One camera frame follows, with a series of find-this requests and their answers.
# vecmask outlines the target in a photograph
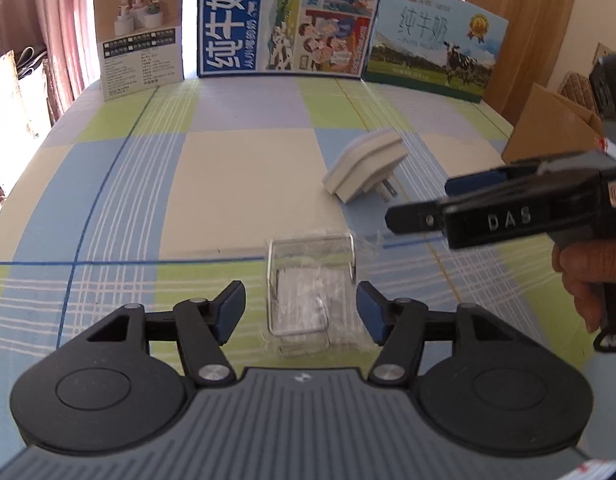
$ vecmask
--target brown cardboard box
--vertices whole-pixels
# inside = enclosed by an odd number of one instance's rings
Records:
[[[534,85],[510,140],[501,154],[515,160],[594,150],[603,136],[601,120],[569,99]]]

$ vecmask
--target cow illustration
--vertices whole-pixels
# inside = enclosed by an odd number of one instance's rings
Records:
[[[454,43],[444,41],[445,45],[445,73],[448,76],[446,86],[450,86],[453,76],[461,78],[464,85],[467,85],[474,74],[477,62],[472,57],[466,56],[459,52],[460,46]]]

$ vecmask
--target table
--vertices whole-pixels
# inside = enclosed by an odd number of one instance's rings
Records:
[[[482,304],[583,370],[597,396],[583,445],[616,458],[616,356],[593,355],[547,237],[451,253],[439,236],[392,237],[377,194],[345,206],[325,193],[344,146],[384,126],[411,152],[393,180],[402,201],[500,164],[512,130],[485,104],[332,78],[193,79],[105,104],[98,84],[81,95],[0,214],[0,466],[23,445],[8,410],[16,378],[124,303],[165,310],[242,280],[248,306],[224,347],[230,361],[297,364],[262,338],[265,242],[347,229],[375,249],[359,278],[386,296],[438,310]],[[178,365],[172,344],[151,349]],[[428,344],[423,369],[449,352]],[[367,368],[375,354],[300,365]]]

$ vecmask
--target pink curtain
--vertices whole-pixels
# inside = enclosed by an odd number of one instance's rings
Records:
[[[48,48],[50,104],[58,118],[90,83],[86,0],[0,0],[2,49]]]

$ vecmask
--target human hand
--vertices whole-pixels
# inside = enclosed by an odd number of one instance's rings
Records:
[[[572,244],[560,251],[552,248],[552,268],[562,274],[566,291],[575,299],[575,309],[592,333],[599,329],[603,307],[593,295],[591,283],[616,283],[616,239]]]

